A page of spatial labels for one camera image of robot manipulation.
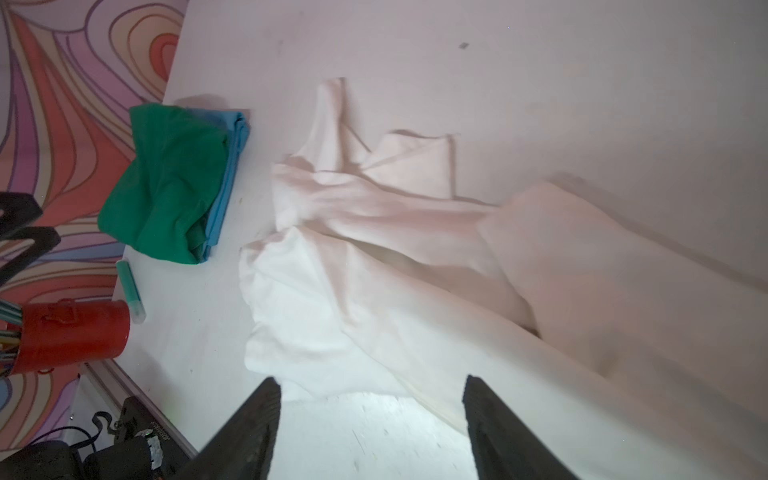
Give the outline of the white t shirt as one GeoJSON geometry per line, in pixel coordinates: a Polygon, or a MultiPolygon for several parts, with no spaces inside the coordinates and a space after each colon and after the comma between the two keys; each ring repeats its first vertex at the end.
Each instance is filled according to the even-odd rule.
{"type": "Polygon", "coordinates": [[[449,137],[368,149],[321,83],[245,245],[244,362],[298,398],[407,395],[464,430],[478,377],[584,479],[767,475],[767,286],[563,185],[454,194],[449,137]]]}

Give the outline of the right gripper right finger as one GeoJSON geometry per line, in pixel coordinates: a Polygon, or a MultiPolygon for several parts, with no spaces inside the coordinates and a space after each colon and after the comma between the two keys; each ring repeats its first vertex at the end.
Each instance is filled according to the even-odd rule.
{"type": "Polygon", "coordinates": [[[481,378],[467,377],[462,402],[480,480],[577,480],[481,378]]]}

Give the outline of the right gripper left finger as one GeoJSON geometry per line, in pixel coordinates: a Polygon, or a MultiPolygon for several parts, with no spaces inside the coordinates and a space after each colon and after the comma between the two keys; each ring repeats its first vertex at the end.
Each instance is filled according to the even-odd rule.
{"type": "Polygon", "coordinates": [[[177,479],[261,480],[269,475],[281,413],[281,387],[266,378],[177,479]]]}

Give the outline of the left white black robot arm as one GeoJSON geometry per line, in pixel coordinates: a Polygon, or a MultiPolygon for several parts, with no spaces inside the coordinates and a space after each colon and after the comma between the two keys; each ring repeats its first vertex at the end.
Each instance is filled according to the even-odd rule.
{"type": "Polygon", "coordinates": [[[97,431],[75,444],[40,435],[1,461],[3,479],[172,479],[192,459],[137,396],[113,420],[92,417],[97,431]]]}

